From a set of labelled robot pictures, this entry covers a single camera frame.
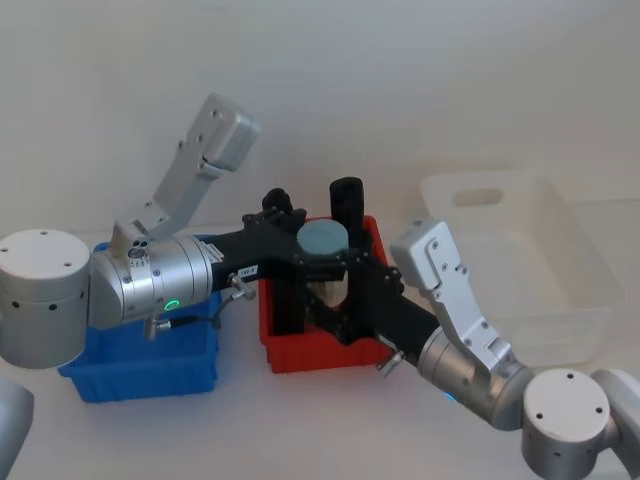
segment red plastic bin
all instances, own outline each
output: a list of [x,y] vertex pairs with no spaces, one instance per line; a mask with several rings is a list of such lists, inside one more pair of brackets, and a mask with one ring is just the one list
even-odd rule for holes
[[[373,237],[374,255],[387,265],[375,218],[365,216],[364,227]],[[386,360],[391,354],[387,346],[369,338],[345,346],[333,335],[324,331],[274,335],[271,281],[261,280],[258,291],[260,292],[260,341],[267,349],[267,361],[271,364],[273,373],[371,365]]]

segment metal bolt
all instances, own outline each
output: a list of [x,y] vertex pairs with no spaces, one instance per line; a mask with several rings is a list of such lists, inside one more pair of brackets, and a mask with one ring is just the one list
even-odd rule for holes
[[144,321],[144,338],[147,340],[153,340],[156,338],[156,323],[155,318],[147,318]]
[[376,368],[386,378],[403,360],[404,353],[398,350],[386,362],[376,365]]

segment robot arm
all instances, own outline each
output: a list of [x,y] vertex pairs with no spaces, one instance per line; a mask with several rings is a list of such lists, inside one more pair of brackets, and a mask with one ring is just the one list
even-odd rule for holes
[[415,225],[391,251],[442,326],[420,356],[417,368],[425,379],[494,428],[521,428],[523,457],[542,478],[584,478],[607,448],[631,478],[640,477],[637,380],[616,370],[589,377],[554,369],[534,377],[480,313],[468,269],[444,222]]
[[[146,319],[152,337],[159,314],[203,301],[211,291],[232,286],[234,298],[250,298],[245,281],[288,278],[312,321],[340,342],[373,337],[393,348],[381,367],[385,373],[406,360],[494,428],[522,429],[523,456],[540,476],[583,478],[605,448],[613,448],[632,477],[640,475],[638,382],[616,371],[593,378],[571,370],[534,376],[482,315],[445,223],[425,220],[401,237],[392,246],[399,268],[374,259],[357,228],[357,241],[350,238],[349,250],[339,255],[306,253],[295,237],[306,212],[272,201],[282,197],[279,191],[265,199],[262,212],[245,215],[238,232],[173,236],[210,183],[244,160],[257,133],[250,116],[210,96],[152,200],[116,222],[110,250],[89,255],[75,237],[53,230],[0,241],[0,355],[27,368],[57,366],[82,351],[87,323],[111,328]],[[361,224],[362,202],[339,200],[334,217],[347,228]],[[346,271],[347,297],[339,308],[329,308],[309,283],[340,279]],[[436,315],[403,297],[401,273],[431,301]],[[33,411],[26,390],[5,402],[10,390],[0,384],[0,407],[8,419],[8,428],[0,428],[0,478],[13,463]],[[13,417],[18,404],[26,410]]]

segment plastic container handle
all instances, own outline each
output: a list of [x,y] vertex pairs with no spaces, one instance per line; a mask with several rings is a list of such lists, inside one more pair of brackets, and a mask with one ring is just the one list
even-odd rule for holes
[[422,181],[422,197],[432,213],[447,217],[453,210],[494,208],[509,201],[530,182],[522,171],[436,175]]

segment white cylindrical joint cap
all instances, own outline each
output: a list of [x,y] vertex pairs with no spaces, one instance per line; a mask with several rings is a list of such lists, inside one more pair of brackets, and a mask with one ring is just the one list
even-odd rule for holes
[[0,241],[0,355],[50,368],[79,355],[89,298],[87,246],[57,230],[25,230]]
[[535,377],[524,394],[522,454],[546,479],[581,479],[595,465],[609,402],[587,375],[568,369]]

